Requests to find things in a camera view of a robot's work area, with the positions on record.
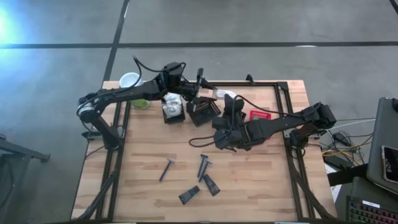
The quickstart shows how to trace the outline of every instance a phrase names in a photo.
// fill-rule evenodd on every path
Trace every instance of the white paper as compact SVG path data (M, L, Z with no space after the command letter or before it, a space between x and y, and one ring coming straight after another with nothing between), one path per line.
M370 205L370 206L373 206L373 207L375 207L375 208L380 208L380 205L378 205L378 204L376 204L376 203L372 203L372 202L367 202L367 201L365 201L365 200L362 200L362 204Z
M332 172L336 172L336 170L334 170L333 168L331 168L329 165L325 164L325 168L326 168L326 173L330 174ZM340 191L341 188L341 184L340 185L336 185L333 187L330 187L331 190L331 194L333 196L333 201L336 202L337 196L338 196L338 192Z

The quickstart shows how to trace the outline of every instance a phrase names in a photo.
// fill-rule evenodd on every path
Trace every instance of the white label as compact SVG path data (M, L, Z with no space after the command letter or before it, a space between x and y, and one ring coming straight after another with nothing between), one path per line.
M365 205L370 205L370 206L373 206L373 207L376 207L376 208L380 208L380 205L378 205L376 203L367 202L365 200L363 200L362 203L365 204Z

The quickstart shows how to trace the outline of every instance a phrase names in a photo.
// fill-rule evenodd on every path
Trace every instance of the keyboard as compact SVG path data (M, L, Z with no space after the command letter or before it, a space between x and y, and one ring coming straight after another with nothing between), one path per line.
M375 224L398 224L398 210L347 196L347 220Z

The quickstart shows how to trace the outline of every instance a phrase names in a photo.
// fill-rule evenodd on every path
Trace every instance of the black clamp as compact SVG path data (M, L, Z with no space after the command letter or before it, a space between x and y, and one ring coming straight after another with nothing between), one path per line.
M215 101L216 99L201 96L187 103L187 113L196 127L211 121L221 113Z
M256 83L254 82L254 80L253 80L253 77L250 75L250 74L248 74L247 76L246 76L246 79L245 79L246 81L249 81L250 82L250 85L256 85Z

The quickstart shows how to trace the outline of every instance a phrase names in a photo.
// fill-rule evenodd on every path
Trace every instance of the black tool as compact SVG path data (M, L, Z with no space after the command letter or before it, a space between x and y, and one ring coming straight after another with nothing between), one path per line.
M216 194L218 194L218 192L220 192L220 189L218 188L218 186L216 185L216 183L214 183L214 181L210 178L210 176L208 174L205 174L203 176L207 187L209 188L209 191L211 193L211 195L214 197Z
M199 187L196 185L178 197L180 198L182 204L185 205L195 194L199 192L199 190Z
M206 156L206 155L203 155L203 154L200 154L200 157L201 157L201 162L200 162L200 167L199 167L199 171L198 171L198 177L200 176L200 171L201 171L201 168L203 167L203 162L205 161L205 159L207 159L207 158L209 158L208 156Z
M172 160L170 160L170 159L167 159L167 160L169 161L169 163L167 164L166 168L164 169L163 174L160 176L159 181L162 181L162 180L163 180L163 177L164 177L164 175L166 174L166 171L169 169L171 163L173 163Z
M200 175L200 178L199 178L199 182L201 182L201 180L202 180L202 178L203 178L203 175L205 175L207 166L208 166L209 164L211 164L211 163L212 163L212 162L210 162L210 161L208 161L207 159L205 159L205 166L204 166L204 168L203 168L203 171L201 172L201 175Z

